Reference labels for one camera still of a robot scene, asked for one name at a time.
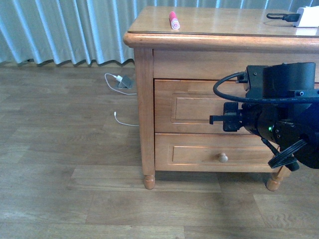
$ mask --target nightstand drawer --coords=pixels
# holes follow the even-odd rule
[[[223,115],[227,101],[213,93],[216,81],[155,80],[155,132],[225,133],[222,122],[209,124],[210,115]],[[226,82],[221,92],[245,96],[243,84]],[[250,134],[244,128],[238,133]]]
[[[254,135],[155,135],[157,170],[272,172],[270,149]]]
[[[316,52],[280,51],[187,51],[154,50],[154,78],[161,79],[221,79],[234,72],[245,71],[248,65],[279,65],[283,62],[318,62]]]

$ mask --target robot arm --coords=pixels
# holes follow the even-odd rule
[[[276,66],[247,66],[245,72],[227,76],[214,86],[214,93],[234,101],[224,104],[222,116],[211,116],[210,124],[223,121],[223,130],[236,132],[245,127],[259,136],[275,157],[271,168],[299,168],[297,161],[319,168],[319,90],[315,87],[315,63]],[[218,91],[223,82],[237,77],[246,97]],[[269,142],[279,145],[278,152]]]

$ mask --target nightstand top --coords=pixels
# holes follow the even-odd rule
[[[168,15],[175,11],[179,30],[170,27]],[[266,15],[289,13],[273,9],[231,9],[198,7],[147,6],[132,24],[128,33],[196,34],[318,37],[318,28],[296,28],[292,22],[270,20]]]

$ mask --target curtain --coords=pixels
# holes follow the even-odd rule
[[[0,0],[0,62],[123,63],[134,58],[124,33],[147,5],[296,12],[319,0]]]

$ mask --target drawer knob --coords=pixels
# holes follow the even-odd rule
[[[218,160],[219,162],[221,163],[225,163],[228,161],[228,157],[225,153],[221,153],[219,156],[218,156]]]

